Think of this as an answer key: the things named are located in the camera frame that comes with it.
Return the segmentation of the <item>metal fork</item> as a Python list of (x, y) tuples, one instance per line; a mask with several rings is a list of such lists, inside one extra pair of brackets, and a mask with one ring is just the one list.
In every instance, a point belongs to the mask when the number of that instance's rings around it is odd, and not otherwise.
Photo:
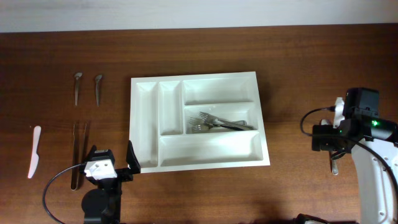
[(210, 124), (197, 124), (191, 127), (191, 131), (192, 133), (215, 133), (225, 131), (242, 131), (242, 129), (225, 125), (212, 126)]
[(249, 131), (249, 130), (255, 130), (254, 127), (252, 126), (248, 126), (245, 124), (238, 124), (232, 121), (227, 121), (225, 119), (221, 119), (217, 116), (213, 116), (209, 113), (205, 113), (205, 112), (199, 112), (198, 114), (199, 118), (201, 118), (202, 120), (204, 120), (205, 123), (209, 123), (212, 125), (218, 125), (218, 126), (226, 126), (227, 128), (233, 128), (239, 131)]
[[(200, 118), (193, 118), (190, 117), (188, 120), (188, 123), (191, 124), (192, 126), (197, 126), (199, 124), (206, 124), (206, 125), (210, 125), (206, 123), (204, 120), (200, 119)], [(239, 121), (235, 121), (236, 124), (241, 124), (241, 125), (247, 125), (247, 122), (245, 120), (239, 120)]]

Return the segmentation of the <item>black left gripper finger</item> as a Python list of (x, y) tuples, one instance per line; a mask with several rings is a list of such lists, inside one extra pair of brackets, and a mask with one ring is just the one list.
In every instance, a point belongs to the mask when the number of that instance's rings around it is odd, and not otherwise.
[(129, 141), (127, 144), (126, 162), (127, 162), (127, 168), (130, 170), (132, 174), (141, 173), (141, 165), (137, 160), (131, 141)]
[(94, 161), (95, 157), (95, 151), (97, 150), (97, 147), (93, 145), (88, 153), (88, 155), (85, 157), (84, 163), (87, 164), (88, 162)]

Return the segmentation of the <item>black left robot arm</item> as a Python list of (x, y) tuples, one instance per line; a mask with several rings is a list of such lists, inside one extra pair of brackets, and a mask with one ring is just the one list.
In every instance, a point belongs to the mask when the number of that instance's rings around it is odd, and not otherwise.
[(114, 168), (111, 150), (98, 150), (92, 146), (80, 173), (96, 186), (81, 201), (84, 223), (120, 223), (122, 183), (133, 180), (130, 167)]

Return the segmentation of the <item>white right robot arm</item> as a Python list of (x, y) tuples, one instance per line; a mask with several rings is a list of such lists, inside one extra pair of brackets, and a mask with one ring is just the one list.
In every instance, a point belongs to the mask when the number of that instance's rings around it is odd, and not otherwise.
[[(356, 166), (362, 221), (394, 223), (397, 219), (397, 124), (379, 119), (379, 92), (351, 88), (330, 109), (333, 124), (313, 126), (313, 151), (330, 151), (332, 160), (351, 154)], [(153, 141), (139, 128), (130, 140), (142, 173), (228, 167), (268, 166), (265, 132), (253, 131), (160, 136)]]

